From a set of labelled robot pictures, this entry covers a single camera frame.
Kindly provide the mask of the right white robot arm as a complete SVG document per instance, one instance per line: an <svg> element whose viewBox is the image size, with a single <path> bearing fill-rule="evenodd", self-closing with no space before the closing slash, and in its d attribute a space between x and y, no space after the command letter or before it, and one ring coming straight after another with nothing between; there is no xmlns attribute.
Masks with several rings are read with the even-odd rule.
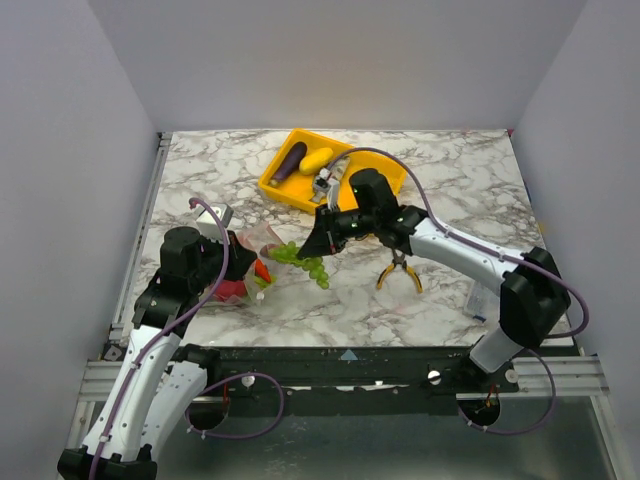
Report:
<svg viewBox="0 0 640 480"><path fill-rule="evenodd" d="M317 207L298 258L334 255L348 240L371 234L391 250L443 264L492 291L500 300L499 322L476 342L460 367L467 389L485 390L503 364L525 348L539 347L570 306L547 250L534 247L520 253L438 226L426 210L399 204L386 177L372 168L353 174L349 185L356 208Z"/></svg>

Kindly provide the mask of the red tomato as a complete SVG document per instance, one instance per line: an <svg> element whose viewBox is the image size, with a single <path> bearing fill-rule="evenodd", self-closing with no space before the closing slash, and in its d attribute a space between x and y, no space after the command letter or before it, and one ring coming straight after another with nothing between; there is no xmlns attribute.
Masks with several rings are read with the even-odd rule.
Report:
<svg viewBox="0 0 640 480"><path fill-rule="evenodd" d="M220 303L236 304L247 296L244 282L223 280L216 291L213 299Z"/></svg>

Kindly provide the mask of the yellow plastic tray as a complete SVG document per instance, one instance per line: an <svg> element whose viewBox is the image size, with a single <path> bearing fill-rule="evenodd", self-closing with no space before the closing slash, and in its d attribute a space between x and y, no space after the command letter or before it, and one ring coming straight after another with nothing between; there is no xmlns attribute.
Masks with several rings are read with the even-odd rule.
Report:
<svg viewBox="0 0 640 480"><path fill-rule="evenodd" d="M275 154L269 166L261 175L258 186L265 194L278 202L298 208L310 214L314 214L318 203L312 202L314 196L312 189L313 176L304 175L296 168L282 181L270 184L271 178L278 171L289 151L297 144L304 143L307 147L307 154L327 147L333 150L335 155L343 153L352 148L344 142L296 128L291 131L279 151ZM349 186L349 177L359 170L374 168L384 175L391 187L392 192L398 195L407 176L407 172L396 162L376 153L357 152L349 155L349 164L341 179L338 205L341 210L351 210L357 207L354 194Z"/></svg>

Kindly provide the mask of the green celery stalk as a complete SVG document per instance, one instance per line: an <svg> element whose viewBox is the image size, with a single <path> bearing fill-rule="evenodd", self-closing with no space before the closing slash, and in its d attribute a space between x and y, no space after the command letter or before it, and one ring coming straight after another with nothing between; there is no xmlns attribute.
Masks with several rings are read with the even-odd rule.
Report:
<svg viewBox="0 0 640 480"><path fill-rule="evenodd" d="M266 290L268 290L271 287L276 285L277 277L275 275L271 275L270 276L270 282L268 282L265 279L263 279L262 277L254 275L253 276L253 281L254 281L254 283L256 285L256 288L259 291L266 291Z"/></svg>

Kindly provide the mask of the small clear plastic bag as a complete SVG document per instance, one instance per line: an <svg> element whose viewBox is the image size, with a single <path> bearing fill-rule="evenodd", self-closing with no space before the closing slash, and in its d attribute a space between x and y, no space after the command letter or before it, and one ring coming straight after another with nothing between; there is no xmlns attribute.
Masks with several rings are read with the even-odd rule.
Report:
<svg viewBox="0 0 640 480"><path fill-rule="evenodd" d="M463 308L467 316L482 323L487 321L497 322L499 320L499 308L500 300L494 292L478 282L471 284Z"/></svg>

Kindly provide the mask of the orange carrot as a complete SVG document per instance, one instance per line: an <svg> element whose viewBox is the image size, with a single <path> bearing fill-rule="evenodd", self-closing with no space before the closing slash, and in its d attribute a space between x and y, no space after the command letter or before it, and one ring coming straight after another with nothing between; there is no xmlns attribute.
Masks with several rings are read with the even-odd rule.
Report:
<svg viewBox="0 0 640 480"><path fill-rule="evenodd" d="M271 276L270 276L269 270L266 267L266 265L260 259L256 260L255 266L254 266L254 271L255 271L255 274L259 278L261 278L263 281L265 281L267 283L271 282Z"/></svg>

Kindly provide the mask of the aluminium extrusion frame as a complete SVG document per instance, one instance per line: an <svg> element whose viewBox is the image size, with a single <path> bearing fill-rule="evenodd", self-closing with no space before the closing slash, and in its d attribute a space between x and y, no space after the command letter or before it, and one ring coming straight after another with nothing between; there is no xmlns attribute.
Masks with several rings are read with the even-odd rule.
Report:
<svg viewBox="0 0 640 480"><path fill-rule="evenodd" d="M409 168L399 159L395 158L393 155L387 152L372 147L352 147L351 149L346 150L338 155L334 154L334 158L325 168L330 169L338 160L349 157L350 154L357 152L371 152L382 155L396 162L400 167L402 167L407 172L406 178L410 176ZM190 200L189 205L194 209L196 206L202 205L211 213L211 215L218 223L218 226L220 228L223 228L215 213L203 200L193 198ZM435 217L438 226L446 226L437 219L429 206L423 206L419 208L424 209L428 213L432 214ZM392 252L394 261L397 264L402 264L405 257L409 256L399 251L394 251L391 249L390 251ZM577 293L571 287L569 287L561 277L560 279L562 284L567 288L570 300L572 301L576 299ZM217 288L218 287L210 292L208 300L204 301L203 305L211 300ZM548 395L551 399L557 399L560 396L593 396L604 392L604 376L599 370L600 364L597 359L585 356L542 357L538 352L539 347L535 349L525 348L518 354L516 354L510 361L506 362L512 363L513 365L514 378L517 382L518 387L517 391L504 394L488 393L482 399L472 398L468 394L459 395L456 398L457 412L454 415L462 416L466 424L470 428L473 428L480 432L491 434L496 430L495 424L500 413L500 405L502 400L505 398L511 398L516 395L529 393L544 394ZM123 363L123 359L120 363L118 373ZM199 434L203 438L213 438L218 434L218 426L220 425L220 423L229 415L231 414L225 412L222 414L215 414L213 416L197 418L193 416L190 409L186 409L178 422L186 421L192 432Z"/></svg>

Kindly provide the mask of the green grape bunch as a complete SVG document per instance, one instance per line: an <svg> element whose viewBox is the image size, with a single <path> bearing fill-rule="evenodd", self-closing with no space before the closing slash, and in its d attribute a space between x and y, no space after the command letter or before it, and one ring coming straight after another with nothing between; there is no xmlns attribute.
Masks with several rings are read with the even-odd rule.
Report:
<svg viewBox="0 0 640 480"><path fill-rule="evenodd" d="M329 288L329 275L321 257L303 258L298 257L300 247L293 241L286 244L270 247L268 256L285 265L291 265L305 271L311 280L314 280L321 289Z"/></svg>

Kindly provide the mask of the yellow squash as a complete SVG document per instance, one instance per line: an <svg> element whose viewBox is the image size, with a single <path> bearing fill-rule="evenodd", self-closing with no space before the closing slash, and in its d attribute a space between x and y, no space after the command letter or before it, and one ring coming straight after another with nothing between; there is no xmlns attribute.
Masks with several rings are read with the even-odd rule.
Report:
<svg viewBox="0 0 640 480"><path fill-rule="evenodd" d="M299 163L299 172L302 175L316 175L325 168L334 158L334 151L329 147L323 147L305 155Z"/></svg>

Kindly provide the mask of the grey toy fish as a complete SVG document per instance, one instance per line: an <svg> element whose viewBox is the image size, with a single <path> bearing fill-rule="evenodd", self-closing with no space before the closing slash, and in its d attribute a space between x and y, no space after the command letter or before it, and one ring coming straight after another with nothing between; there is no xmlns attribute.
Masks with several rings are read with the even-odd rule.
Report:
<svg viewBox="0 0 640 480"><path fill-rule="evenodd" d="M344 174L345 174L345 172L347 170L347 167L348 167L349 163L350 163L350 158L349 157L345 157L345 158L343 158L341 160L338 160L329 170L332 173L342 173L343 177L344 177Z"/></svg>

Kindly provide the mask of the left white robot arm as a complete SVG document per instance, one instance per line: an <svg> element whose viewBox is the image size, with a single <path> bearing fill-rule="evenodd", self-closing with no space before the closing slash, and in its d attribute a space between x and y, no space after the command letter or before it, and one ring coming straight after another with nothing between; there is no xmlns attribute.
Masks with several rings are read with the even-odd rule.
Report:
<svg viewBox="0 0 640 480"><path fill-rule="evenodd" d="M221 385L218 354L181 341L210 292L243 280L257 255L232 231L212 240L175 227L159 258L134 304L127 352L102 411L81 446L60 456L65 479L155 478L160 452L192 399Z"/></svg>

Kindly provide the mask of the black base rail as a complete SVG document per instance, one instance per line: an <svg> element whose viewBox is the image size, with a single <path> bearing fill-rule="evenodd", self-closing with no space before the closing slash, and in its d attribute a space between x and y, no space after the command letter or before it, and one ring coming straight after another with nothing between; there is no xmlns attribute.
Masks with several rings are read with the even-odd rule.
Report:
<svg viewBox="0 0 640 480"><path fill-rule="evenodd" d="M108 402L114 423L203 418L454 415L457 396L517 391L512 363L477 369L462 347L174 347L130 352ZM123 376L130 380L125 382Z"/></svg>

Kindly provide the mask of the purple eggplant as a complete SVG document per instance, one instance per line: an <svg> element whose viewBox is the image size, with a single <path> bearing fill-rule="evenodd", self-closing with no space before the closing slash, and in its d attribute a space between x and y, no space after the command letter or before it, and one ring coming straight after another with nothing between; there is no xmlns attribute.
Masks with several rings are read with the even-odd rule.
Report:
<svg viewBox="0 0 640 480"><path fill-rule="evenodd" d="M307 145L304 142L296 142L286 153L284 159L280 163L278 169L269 179L269 185L272 187L279 186L293 172L295 172L302 159L307 154Z"/></svg>

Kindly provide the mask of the clear zip top bag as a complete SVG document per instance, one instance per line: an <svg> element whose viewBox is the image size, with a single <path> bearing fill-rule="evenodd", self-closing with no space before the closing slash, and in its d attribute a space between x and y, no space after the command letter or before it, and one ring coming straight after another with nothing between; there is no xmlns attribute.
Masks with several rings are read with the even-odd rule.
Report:
<svg viewBox="0 0 640 480"><path fill-rule="evenodd" d="M275 287L279 284L280 280L284 279L285 266L272 260L270 257L266 258L260 256L259 250L266 244L282 245L284 243L268 222L262 222L254 227L241 230L236 234L236 236L244 247L254 250L257 253L257 259L260 259L266 265L270 276L275 275L277 277L277 282L276 285L270 289L266 291L259 291L253 281L253 276L256 275L254 271L255 261L245 278L242 280L246 286L247 296L236 304L226 305L261 304L275 292ZM211 302L216 304L225 304L215 301L213 296L211 298Z"/></svg>

